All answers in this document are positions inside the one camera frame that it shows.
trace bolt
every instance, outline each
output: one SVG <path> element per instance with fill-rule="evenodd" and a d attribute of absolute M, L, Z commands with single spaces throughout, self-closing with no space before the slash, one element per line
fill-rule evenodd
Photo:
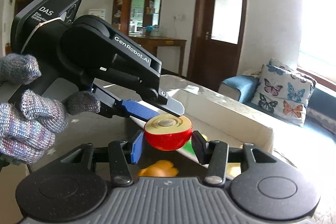
<path fill-rule="evenodd" d="M 127 176 L 116 176 L 113 178 L 113 180 L 117 184 L 127 184 L 131 182 L 131 179 Z"/>
<path fill-rule="evenodd" d="M 204 181 L 207 184 L 210 185 L 215 185 L 215 184 L 220 184 L 223 182 L 223 179 L 219 176 L 209 176 L 209 177 L 205 177 Z"/>

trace blue gripper pad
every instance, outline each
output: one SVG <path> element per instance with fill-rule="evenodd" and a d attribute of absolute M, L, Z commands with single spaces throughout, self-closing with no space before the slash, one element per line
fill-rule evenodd
<path fill-rule="evenodd" d="M 137 164 L 142 153 L 143 131 L 137 136 L 132 143 L 131 162 Z"/>
<path fill-rule="evenodd" d="M 160 115 L 159 112 L 145 107 L 133 100 L 121 100 L 121 105 L 125 107 L 126 111 L 130 114 L 130 116 L 133 116 L 145 122 L 149 121 L 157 115 Z"/>

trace glove finger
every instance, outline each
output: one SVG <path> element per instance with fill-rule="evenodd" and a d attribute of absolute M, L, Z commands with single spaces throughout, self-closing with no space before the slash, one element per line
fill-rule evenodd
<path fill-rule="evenodd" d="M 0 80 L 27 85 L 41 76 L 34 56 L 9 54 L 0 59 Z"/>
<path fill-rule="evenodd" d="M 26 120 L 11 104 L 0 105 L 0 138 L 14 138 L 33 148 L 46 150 L 55 135 L 38 121 Z"/>
<path fill-rule="evenodd" d="M 26 119 L 37 120 L 53 133 L 59 133 L 68 126 L 68 113 L 61 102 L 44 98 L 31 90 L 23 93 L 20 110 Z"/>
<path fill-rule="evenodd" d="M 86 111 L 99 113 L 100 100 L 92 92 L 78 91 L 69 97 L 66 106 L 70 115 L 77 115 Z"/>
<path fill-rule="evenodd" d="M 33 148 L 12 138 L 0 139 L 0 152 L 28 163 L 35 163 L 43 156 L 44 150 Z"/>

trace red apple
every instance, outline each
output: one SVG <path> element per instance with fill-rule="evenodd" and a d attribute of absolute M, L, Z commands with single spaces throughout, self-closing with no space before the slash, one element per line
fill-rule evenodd
<path fill-rule="evenodd" d="M 143 131 L 148 143 L 154 148 L 172 151 L 181 148 L 190 140 L 193 124 L 185 116 L 162 114 L 150 119 Z"/>

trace wooden table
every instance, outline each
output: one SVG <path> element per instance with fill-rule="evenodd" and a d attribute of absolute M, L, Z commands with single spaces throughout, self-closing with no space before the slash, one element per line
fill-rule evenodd
<path fill-rule="evenodd" d="M 169 37 L 147 37 L 143 35 L 132 35 L 132 34 L 130 34 L 128 37 L 130 37 L 136 43 L 140 44 L 141 47 L 149 51 L 155 57 L 157 56 L 158 53 L 158 47 L 180 47 L 180 61 L 178 65 L 178 74 L 182 75 L 186 40 L 169 38 Z"/>

